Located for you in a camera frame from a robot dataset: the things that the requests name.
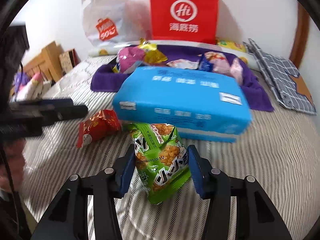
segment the white plastic bag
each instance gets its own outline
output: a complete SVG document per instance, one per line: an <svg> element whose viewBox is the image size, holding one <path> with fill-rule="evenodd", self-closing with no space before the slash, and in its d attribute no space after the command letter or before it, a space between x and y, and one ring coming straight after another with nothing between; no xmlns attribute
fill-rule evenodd
<svg viewBox="0 0 320 240"><path fill-rule="evenodd" d="M85 36L95 47L145 38L129 0L81 0Z"/></svg>

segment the striped bedsheet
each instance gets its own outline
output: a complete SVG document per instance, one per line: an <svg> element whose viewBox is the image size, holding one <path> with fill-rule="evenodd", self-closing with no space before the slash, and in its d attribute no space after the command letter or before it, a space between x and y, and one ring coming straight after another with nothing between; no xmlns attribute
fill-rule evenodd
<svg viewBox="0 0 320 240"><path fill-rule="evenodd" d="M46 94L47 98L70 97L85 103L89 116L111 107L114 93L92 92L94 72L114 56L89 58L66 74ZM265 189L284 219L292 238L302 239L320 215L320 145L310 117L282 108L261 75L273 113L252 111L250 127L236 143L183 140L195 144L200 155L229 176L252 175ZM37 221L50 201L73 173L81 177L97 174L125 154L131 140L117 134L76 148L81 120L59 122L44 128L41 138L30 138L24 150L26 167L21 194ZM151 205L137 172L128 193L115 200L123 239L201 239L209 201L196 194L189 180L173 197ZM94 240L93 197L88 200L89 239ZM231 199L228 239L234 239L236 199Z"/></svg>

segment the wooden headboard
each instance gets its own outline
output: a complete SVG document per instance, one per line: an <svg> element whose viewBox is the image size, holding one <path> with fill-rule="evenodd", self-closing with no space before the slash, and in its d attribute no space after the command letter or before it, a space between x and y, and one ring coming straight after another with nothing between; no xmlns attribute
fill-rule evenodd
<svg viewBox="0 0 320 240"><path fill-rule="evenodd" d="M62 78L62 68L59 55L62 53L60 46L53 41L45 46L41 53L23 66L23 71L31 78L35 73L41 71L47 80L57 82Z"/></svg>

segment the blue snack wrapper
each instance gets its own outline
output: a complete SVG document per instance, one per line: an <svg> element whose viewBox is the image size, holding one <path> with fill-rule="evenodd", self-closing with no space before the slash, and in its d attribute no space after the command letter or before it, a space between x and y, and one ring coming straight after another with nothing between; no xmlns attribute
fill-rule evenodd
<svg viewBox="0 0 320 240"><path fill-rule="evenodd" d="M204 54L201 55L198 70L212 72L213 69L213 63L210 63Z"/></svg>

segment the green snack bag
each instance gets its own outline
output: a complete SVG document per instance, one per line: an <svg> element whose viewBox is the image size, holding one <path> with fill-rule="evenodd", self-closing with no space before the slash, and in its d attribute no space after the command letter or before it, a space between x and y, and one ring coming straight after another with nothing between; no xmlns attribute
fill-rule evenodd
<svg viewBox="0 0 320 240"><path fill-rule="evenodd" d="M175 126L131 123L136 167L151 204L159 204L190 177L187 149Z"/></svg>

